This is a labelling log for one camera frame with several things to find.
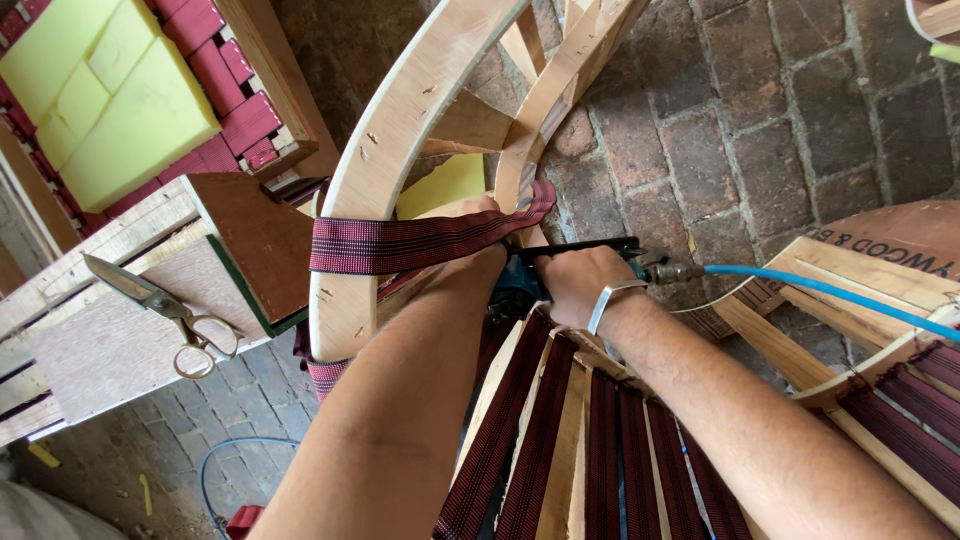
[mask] yellow foam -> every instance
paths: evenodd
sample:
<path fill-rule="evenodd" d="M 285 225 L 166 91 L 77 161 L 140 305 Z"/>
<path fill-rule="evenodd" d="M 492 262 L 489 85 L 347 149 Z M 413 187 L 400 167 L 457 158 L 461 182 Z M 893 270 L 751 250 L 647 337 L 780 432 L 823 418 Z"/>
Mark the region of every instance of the yellow foam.
<path fill-rule="evenodd" d="M 77 62 L 87 58 L 119 0 L 54 0 L 0 60 L 0 77 L 34 125 L 54 107 Z"/>
<path fill-rule="evenodd" d="M 57 101 L 57 113 L 77 140 L 84 140 L 109 101 L 110 94 L 100 79 L 85 62 L 79 62 L 63 86 Z"/>
<path fill-rule="evenodd" d="M 36 141 L 40 143 L 43 155 L 57 170 L 60 170 L 70 156 L 73 156 L 77 145 L 80 144 L 80 140 L 73 135 L 73 130 L 66 125 L 56 110 L 51 111 L 36 127 Z"/>
<path fill-rule="evenodd" d="M 163 36 L 160 25 L 143 0 L 120 0 L 90 56 L 90 69 L 107 91 L 115 94 L 136 61 L 160 36 Z"/>
<path fill-rule="evenodd" d="M 177 46 L 158 37 L 60 177 L 84 211 L 100 212 L 219 131 Z"/>
<path fill-rule="evenodd" d="M 396 218 L 413 219 L 447 203 L 485 191 L 483 154 L 452 156 L 396 198 Z"/>

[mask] scissors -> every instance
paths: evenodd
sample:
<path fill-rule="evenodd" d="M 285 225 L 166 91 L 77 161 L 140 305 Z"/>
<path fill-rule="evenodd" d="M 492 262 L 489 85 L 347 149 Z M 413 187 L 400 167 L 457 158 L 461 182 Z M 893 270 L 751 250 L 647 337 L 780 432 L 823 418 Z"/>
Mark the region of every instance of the scissors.
<path fill-rule="evenodd" d="M 180 334 L 183 335 L 183 345 L 174 355 L 174 371 L 178 375 L 187 379 L 202 379 L 213 372 L 215 360 L 213 355 L 206 348 L 209 347 L 223 358 L 233 358 L 237 354 L 237 348 L 240 344 L 240 338 L 243 334 L 234 327 L 224 322 L 223 319 L 213 315 L 194 315 L 192 311 L 183 305 L 179 300 L 173 297 L 167 291 L 150 283 L 143 278 L 131 274 L 120 268 L 116 264 L 106 262 L 101 258 L 84 254 L 86 267 L 101 282 L 120 294 L 132 300 L 143 309 L 150 309 L 155 313 L 170 319 L 177 327 Z M 210 338 L 197 331 L 196 325 L 201 321 L 210 321 L 217 326 L 228 331 L 233 339 L 233 349 L 229 353 L 223 351 Z M 189 351 L 193 355 L 200 355 L 204 359 L 204 368 L 195 373 L 186 373 L 180 369 L 178 361 L 180 355 Z"/>

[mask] hairy arm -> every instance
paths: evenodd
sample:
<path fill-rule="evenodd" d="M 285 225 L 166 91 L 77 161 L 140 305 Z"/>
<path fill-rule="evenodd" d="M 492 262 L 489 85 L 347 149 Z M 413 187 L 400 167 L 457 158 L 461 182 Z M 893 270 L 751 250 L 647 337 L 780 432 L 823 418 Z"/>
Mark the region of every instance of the hairy arm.
<path fill-rule="evenodd" d="M 540 258 L 551 316 L 585 328 L 603 288 L 634 279 L 612 249 Z M 771 538 L 951 538 L 872 460 L 659 307 L 615 293 L 597 333 L 677 414 Z"/>
<path fill-rule="evenodd" d="M 505 262 L 499 244 L 450 262 L 377 334 L 327 397 L 251 540 L 430 537 Z"/>

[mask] silver bracelet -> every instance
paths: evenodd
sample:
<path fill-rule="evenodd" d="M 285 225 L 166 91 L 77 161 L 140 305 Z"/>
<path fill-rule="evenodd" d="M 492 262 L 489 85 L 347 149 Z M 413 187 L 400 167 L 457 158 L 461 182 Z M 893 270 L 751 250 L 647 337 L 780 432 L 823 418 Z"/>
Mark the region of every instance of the silver bracelet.
<path fill-rule="evenodd" d="M 631 287 L 642 287 L 649 284 L 650 283 L 644 280 L 630 280 L 628 282 L 614 282 L 604 287 L 603 292 L 600 293 L 600 297 L 597 298 L 596 305 L 593 306 L 593 313 L 590 315 L 590 324 L 587 326 L 587 330 L 596 335 L 597 326 L 600 325 L 600 317 L 603 317 L 603 310 L 607 308 L 607 302 L 610 301 L 610 297 L 614 291 Z"/>

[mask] curved wooden frame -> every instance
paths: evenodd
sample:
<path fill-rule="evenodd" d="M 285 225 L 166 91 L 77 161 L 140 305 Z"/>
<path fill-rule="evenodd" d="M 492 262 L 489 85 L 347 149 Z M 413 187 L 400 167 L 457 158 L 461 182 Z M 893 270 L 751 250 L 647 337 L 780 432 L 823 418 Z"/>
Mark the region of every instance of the curved wooden frame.
<path fill-rule="evenodd" d="M 431 130 L 470 71 L 528 5 L 529 0 L 444 0 L 430 14 L 360 118 L 320 216 L 390 217 Z M 545 141 L 622 40 L 624 21 L 632 24 L 645 6 L 646 0 L 592 0 L 571 28 L 507 134 L 494 190 L 501 209 L 525 204 L 523 192 L 534 179 Z M 514 30 L 531 31 L 529 25 Z M 376 330 L 375 300 L 375 277 L 312 273 L 313 357 L 331 362 L 355 356 Z"/>

